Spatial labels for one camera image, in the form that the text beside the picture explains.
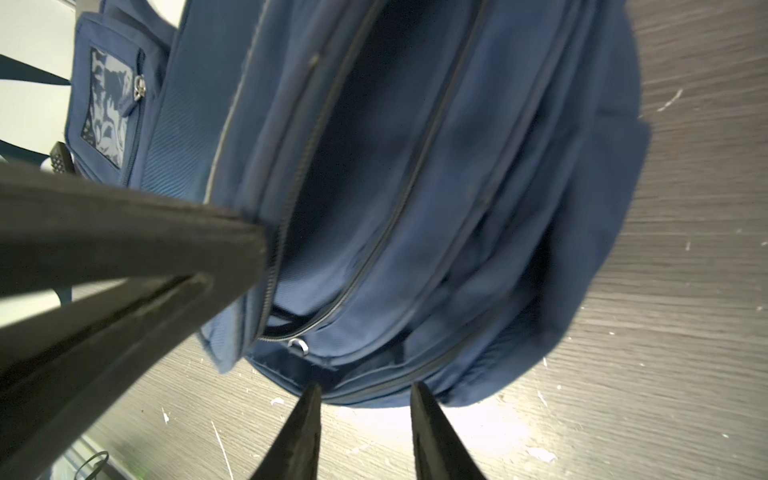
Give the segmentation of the black remote control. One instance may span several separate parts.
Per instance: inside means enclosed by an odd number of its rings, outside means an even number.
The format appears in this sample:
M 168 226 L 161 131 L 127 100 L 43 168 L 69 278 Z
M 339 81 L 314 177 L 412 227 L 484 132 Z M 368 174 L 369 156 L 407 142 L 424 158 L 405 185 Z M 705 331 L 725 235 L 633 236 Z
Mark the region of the black remote control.
M 69 149 L 63 142 L 57 142 L 50 151 L 51 166 L 57 174 L 76 174 L 76 168 Z

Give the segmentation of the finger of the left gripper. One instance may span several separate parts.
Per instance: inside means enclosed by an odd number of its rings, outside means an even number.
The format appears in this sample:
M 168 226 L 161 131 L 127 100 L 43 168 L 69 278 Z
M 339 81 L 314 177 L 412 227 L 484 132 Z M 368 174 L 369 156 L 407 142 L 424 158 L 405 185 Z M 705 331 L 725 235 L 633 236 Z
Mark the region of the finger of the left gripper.
M 260 278 L 261 226 L 25 165 L 1 168 L 1 294 L 100 290 L 1 329 L 1 475 L 34 479 Z

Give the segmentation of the navy blue student backpack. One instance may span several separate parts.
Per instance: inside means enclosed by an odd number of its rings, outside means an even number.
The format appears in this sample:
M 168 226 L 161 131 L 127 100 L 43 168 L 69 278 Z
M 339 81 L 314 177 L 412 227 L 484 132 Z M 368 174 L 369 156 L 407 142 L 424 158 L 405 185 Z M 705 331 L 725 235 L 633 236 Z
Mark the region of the navy blue student backpack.
M 492 396 L 565 336 L 650 132 L 622 1 L 103 1 L 74 35 L 85 178 L 218 206 L 266 269 L 203 325 L 292 394 Z

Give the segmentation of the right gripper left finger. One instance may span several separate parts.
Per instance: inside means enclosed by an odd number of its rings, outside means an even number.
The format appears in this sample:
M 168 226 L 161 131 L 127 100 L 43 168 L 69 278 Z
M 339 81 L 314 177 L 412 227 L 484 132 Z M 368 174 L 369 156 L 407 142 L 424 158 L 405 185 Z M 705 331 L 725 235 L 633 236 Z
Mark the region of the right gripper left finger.
M 321 405 L 321 388 L 313 383 L 304 390 L 252 480 L 317 478 Z

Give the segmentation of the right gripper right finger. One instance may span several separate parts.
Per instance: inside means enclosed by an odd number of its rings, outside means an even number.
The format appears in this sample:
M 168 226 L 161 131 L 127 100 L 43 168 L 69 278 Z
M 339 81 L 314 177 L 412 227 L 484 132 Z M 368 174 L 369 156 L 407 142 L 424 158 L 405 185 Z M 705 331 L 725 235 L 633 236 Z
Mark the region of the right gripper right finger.
M 413 384 L 410 408 L 417 479 L 485 479 L 423 382 Z

